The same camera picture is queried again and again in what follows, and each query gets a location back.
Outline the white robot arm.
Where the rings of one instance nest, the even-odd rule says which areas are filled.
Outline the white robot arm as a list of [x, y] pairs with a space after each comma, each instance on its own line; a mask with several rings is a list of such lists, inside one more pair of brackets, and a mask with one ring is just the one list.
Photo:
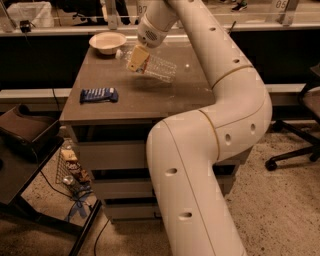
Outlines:
[[158, 122], [147, 164], [173, 256], [247, 256], [214, 164], [251, 148], [272, 117], [269, 93], [251, 62], [202, 0], [152, 0], [138, 26], [128, 67], [141, 69], [149, 49], [181, 22], [211, 87], [212, 105]]

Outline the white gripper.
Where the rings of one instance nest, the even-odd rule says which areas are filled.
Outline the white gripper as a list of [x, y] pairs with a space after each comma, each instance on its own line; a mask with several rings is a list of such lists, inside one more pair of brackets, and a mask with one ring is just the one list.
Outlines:
[[[138, 41], [149, 48], [160, 46], [177, 20], [168, 0], [152, 0], [138, 25]], [[127, 68], [132, 72], [145, 72], [150, 53], [143, 45], [136, 45], [126, 54]]]

